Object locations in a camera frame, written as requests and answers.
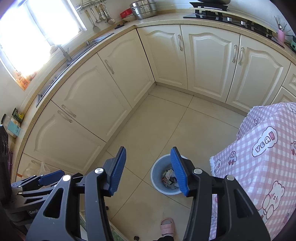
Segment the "blue plastic trash bucket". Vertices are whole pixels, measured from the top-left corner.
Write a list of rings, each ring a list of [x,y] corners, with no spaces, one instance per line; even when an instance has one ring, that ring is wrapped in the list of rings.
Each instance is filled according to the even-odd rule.
[[[173,153],[156,160],[151,169],[151,182],[156,190],[165,195],[187,195],[189,188],[182,158]]]

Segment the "pink checkered tablecloth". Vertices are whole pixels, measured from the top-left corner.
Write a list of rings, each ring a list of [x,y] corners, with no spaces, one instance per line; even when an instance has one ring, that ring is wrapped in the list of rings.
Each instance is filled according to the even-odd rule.
[[[209,162],[214,177],[235,177],[274,239],[295,210],[295,103],[253,107]]]

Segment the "pink utensil cup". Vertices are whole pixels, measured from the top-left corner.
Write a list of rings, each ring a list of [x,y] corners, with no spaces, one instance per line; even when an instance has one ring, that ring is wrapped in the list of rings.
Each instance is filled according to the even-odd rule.
[[[280,44],[285,43],[285,33],[281,29],[278,29],[277,39]]]

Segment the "green electric grill appliance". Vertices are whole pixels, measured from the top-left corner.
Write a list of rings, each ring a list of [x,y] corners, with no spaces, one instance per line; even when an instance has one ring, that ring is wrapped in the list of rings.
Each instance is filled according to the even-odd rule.
[[[290,43],[290,46],[292,47],[292,49],[294,49],[294,51],[296,51],[296,36],[292,37],[292,41]]]

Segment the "red bowl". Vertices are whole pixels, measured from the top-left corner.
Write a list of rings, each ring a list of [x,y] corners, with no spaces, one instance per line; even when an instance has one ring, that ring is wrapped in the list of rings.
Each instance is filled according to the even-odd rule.
[[[131,8],[124,10],[120,13],[120,17],[123,21],[130,22],[134,20]]]

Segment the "stainless steel sink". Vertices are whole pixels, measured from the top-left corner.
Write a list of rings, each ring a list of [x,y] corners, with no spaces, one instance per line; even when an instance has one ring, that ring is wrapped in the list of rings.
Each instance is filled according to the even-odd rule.
[[[106,34],[106,35],[102,35],[98,38],[95,38],[91,41],[87,41],[85,43],[85,46],[79,50],[76,54],[74,54],[71,57],[70,61],[66,61],[66,63],[58,69],[58,71],[46,82],[46,84],[43,86],[43,88],[41,89],[41,91],[38,93],[37,95],[37,100],[36,100],[36,106],[39,105],[39,103],[41,102],[41,100],[43,99],[44,95],[48,92],[48,90],[51,88],[51,86],[53,85],[53,83],[55,83],[57,81],[57,79],[72,65],[74,65],[78,59],[84,55],[87,51],[89,51],[91,48],[93,48],[94,46],[98,45],[99,43],[101,43],[103,40],[109,38],[111,35],[113,35],[113,33],[110,34]]]

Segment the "pink slipper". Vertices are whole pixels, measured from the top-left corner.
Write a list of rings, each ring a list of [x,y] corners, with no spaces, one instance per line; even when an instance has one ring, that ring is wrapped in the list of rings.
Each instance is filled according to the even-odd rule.
[[[175,235],[174,220],[170,217],[163,219],[160,224],[160,230],[163,237],[165,236],[174,237]]]

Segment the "chrome kitchen faucet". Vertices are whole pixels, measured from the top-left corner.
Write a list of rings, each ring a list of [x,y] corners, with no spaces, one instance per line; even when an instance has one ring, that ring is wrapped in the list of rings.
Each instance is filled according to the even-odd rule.
[[[52,45],[50,48],[50,54],[54,54],[57,50],[60,50],[64,56],[64,58],[70,62],[72,60],[71,56],[69,55],[68,51],[65,51],[61,45]]]

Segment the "window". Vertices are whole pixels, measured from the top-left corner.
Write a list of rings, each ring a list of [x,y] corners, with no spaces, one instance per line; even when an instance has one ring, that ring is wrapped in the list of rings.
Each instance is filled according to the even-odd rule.
[[[54,54],[87,29],[72,1],[17,1],[1,17],[1,61],[26,90]]]

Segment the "hanging utensil rack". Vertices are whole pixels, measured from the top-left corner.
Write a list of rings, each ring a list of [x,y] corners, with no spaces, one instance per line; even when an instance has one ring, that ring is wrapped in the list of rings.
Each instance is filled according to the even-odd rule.
[[[105,1],[81,1],[79,4],[75,5],[75,10],[77,12],[84,12],[86,14],[95,33],[101,31],[98,24],[107,23],[109,25],[114,25],[116,22],[111,17],[104,3]]]

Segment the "stainless steel stockpot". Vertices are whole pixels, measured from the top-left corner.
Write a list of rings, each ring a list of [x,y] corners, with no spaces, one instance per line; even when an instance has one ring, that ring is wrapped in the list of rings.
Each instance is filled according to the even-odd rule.
[[[135,1],[130,4],[133,15],[137,20],[143,20],[157,15],[155,0]]]

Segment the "black gas stove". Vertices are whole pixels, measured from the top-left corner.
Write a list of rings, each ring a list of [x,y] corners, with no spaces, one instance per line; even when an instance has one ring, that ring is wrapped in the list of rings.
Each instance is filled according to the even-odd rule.
[[[195,12],[183,16],[185,19],[202,19],[228,23],[255,32],[284,47],[284,42],[278,40],[278,35],[274,30],[257,23],[251,18],[231,12],[226,4],[206,2],[190,2],[190,4]]]

